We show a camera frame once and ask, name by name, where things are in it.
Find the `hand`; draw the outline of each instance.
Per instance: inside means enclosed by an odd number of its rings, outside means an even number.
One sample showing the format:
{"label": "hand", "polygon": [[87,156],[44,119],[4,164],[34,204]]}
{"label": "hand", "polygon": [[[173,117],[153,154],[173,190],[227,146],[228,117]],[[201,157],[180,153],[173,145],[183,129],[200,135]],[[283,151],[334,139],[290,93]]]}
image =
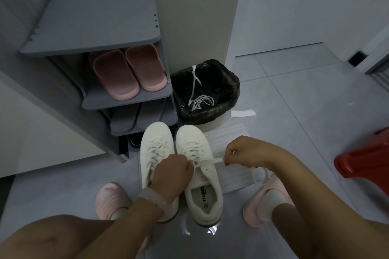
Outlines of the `hand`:
{"label": "hand", "polygon": [[228,144],[224,154],[224,163],[226,166],[238,163],[246,167],[267,167],[285,153],[289,154],[274,144],[248,136],[240,136]]}
{"label": "hand", "polygon": [[150,188],[172,203],[188,186],[193,170],[193,164],[184,155],[170,155],[155,167]]}

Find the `person's left hand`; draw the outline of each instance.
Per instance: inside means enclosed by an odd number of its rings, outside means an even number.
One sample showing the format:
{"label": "person's left hand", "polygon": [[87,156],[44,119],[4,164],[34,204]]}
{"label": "person's left hand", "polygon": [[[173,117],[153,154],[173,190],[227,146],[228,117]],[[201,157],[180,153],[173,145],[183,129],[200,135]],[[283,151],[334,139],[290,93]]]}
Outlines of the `person's left hand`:
{"label": "person's left hand", "polygon": [[184,155],[170,155],[155,167],[150,188],[172,203],[188,186],[193,170],[193,164]]}

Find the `white sneaker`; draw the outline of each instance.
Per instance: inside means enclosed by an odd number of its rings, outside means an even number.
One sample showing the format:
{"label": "white sneaker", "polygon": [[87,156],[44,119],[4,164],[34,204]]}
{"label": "white sneaker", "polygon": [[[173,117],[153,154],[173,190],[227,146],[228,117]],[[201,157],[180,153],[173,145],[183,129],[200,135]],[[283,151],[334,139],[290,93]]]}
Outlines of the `white sneaker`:
{"label": "white sneaker", "polygon": [[[173,154],[175,154],[174,142],[169,127],[163,122],[150,124],[145,130],[140,144],[142,188],[147,188],[153,181],[154,169],[157,164]],[[178,198],[173,201],[172,208],[172,214],[165,219],[158,220],[158,222],[166,222],[177,214]]]}
{"label": "white sneaker", "polygon": [[185,189],[193,219],[201,226],[214,226],[220,220],[223,195],[215,165],[202,164],[205,159],[213,159],[208,140],[197,127],[185,125],[178,129],[175,146],[177,153],[185,155],[195,166],[192,180]]}

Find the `red plastic object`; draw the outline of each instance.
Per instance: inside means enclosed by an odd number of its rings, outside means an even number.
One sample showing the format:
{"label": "red plastic object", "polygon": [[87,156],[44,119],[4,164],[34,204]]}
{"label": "red plastic object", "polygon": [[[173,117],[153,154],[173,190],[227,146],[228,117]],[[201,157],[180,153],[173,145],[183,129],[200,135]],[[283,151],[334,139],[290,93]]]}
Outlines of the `red plastic object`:
{"label": "red plastic object", "polygon": [[376,131],[364,147],[337,156],[334,165],[344,178],[368,179],[389,196],[389,127]]}

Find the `person's left arm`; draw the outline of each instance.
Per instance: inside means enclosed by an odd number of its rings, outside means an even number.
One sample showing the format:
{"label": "person's left arm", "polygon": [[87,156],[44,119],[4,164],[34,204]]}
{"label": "person's left arm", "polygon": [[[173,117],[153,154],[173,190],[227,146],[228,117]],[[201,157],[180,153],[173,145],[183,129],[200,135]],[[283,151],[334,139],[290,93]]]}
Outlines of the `person's left arm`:
{"label": "person's left arm", "polygon": [[[193,170],[185,156],[170,155],[156,166],[150,188],[172,203],[189,184]],[[162,216],[163,210],[154,203],[137,198],[125,214],[75,258],[135,258],[143,240]]]}

